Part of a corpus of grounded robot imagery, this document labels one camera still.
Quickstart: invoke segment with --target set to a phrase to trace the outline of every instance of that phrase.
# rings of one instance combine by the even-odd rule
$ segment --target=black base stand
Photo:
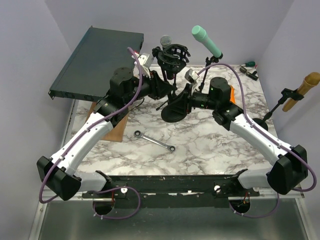
[[[274,113],[274,111],[282,104],[284,104],[288,98],[292,98],[295,101],[300,101],[301,99],[304,98],[303,95],[297,93],[297,89],[296,90],[290,90],[288,88],[285,88],[281,91],[282,97],[279,99],[277,105],[275,105],[275,107],[269,111],[263,119],[259,119],[259,118],[253,118],[253,120],[260,125],[263,129],[268,131],[268,125],[266,124],[266,121],[268,119],[271,118],[272,114]]]

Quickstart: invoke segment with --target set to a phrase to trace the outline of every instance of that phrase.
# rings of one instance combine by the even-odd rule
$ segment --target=microphone stand
[[[212,63],[218,63],[220,59],[222,59],[224,55],[221,53],[221,56],[220,57],[215,57],[215,56],[212,56],[210,59],[207,57],[205,59],[205,66],[208,67],[210,64]],[[205,80],[206,80],[206,77],[207,77],[207,73],[208,73],[208,70],[209,69],[206,69],[205,72],[204,72],[204,76],[203,76],[203,80],[199,86],[199,90],[198,92],[199,93],[202,93],[202,90],[204,89],[204,86],[205,86]]]
[[[164,70],[162,71],[162,75],[164,76],[163,79],[165,79],[165,82],[168,82],[167,78],[165,77],[165,72]],[[173,80],[173,84],[172,86],[174,87],[174,90],[172,91],[172,93],[169,93],[168,94],[168,99],[162,103],[160,106],[158,106],[155,110],[156,111],[159,111],[163,105],[169,103],[173,98],[175,98],[177,95],[176,95],[176,90],[177,90],[177,74],[174,75],[174,80]]]
[[[266,124],[266,121],[271,118],[272,114],[274,111],[282,104],[284,104],[288,98],[292,98],[295,101],[300,101],[304,98],[303,95],[297,93],[297,90],[290,90],[288,88],[285,88],[281,91],[282,97],[278,100],[278,103],[274,106],[274,108],[267,112],[263,119],[261,120],[260,118],[253,118],[253,120],[261,126],[263,129],[268,131],[268,125]]]

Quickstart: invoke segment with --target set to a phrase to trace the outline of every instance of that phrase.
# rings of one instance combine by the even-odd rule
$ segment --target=teal microphone
[[[219,59],[222,56],[222,53],[219,48],[215,45],[215,43],[208,37],[206,30],[204,30],[201,26],[194,26],[192,28],[192,35],[195,40],[202,43],[209,51],[213,54],[214,57]]]

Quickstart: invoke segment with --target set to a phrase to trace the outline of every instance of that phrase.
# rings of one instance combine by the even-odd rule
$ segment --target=black clamp
[[[210,57],[210,59],[208,57],[206,57],[205,59],[205,66],[209,66],[210,64],[212,63],[218,63],[220,59],[222,59],[224,55],[221,53],[221,56],[220,57],[215,57],[215,56],[212,56]]]
[[[229,184],[227,184],[225,186],[225,189],[223,189],[225,192],[227,193],[240,193],[242,192],[243,190],[245,190],[242,185],[240,184],[238,178],[241,174],[243,174],[245,171],[247,171],[248,169],[245,168],[245,169],[242,169],[240,171],[238,171],[237,173],[235,173],[234,175],[232,175],[230,178],[230,181],[229,181]]]
[[[296,90],[290,90],[288,88],[285,88],[281,91],[282,97],[279,99],[278,103],[279,104],[284,104],[288,98],[291,98],[295,101],[300,101],[304,98],[303,95],[297,92],[298,89]]]

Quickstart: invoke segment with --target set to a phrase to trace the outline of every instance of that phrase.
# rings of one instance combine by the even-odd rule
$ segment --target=orange tape
[[[230,102],[236,104],[236,99],[235,99],[235,89],[232,85],[230,85],[231,87],[231,96],[230,96]]]

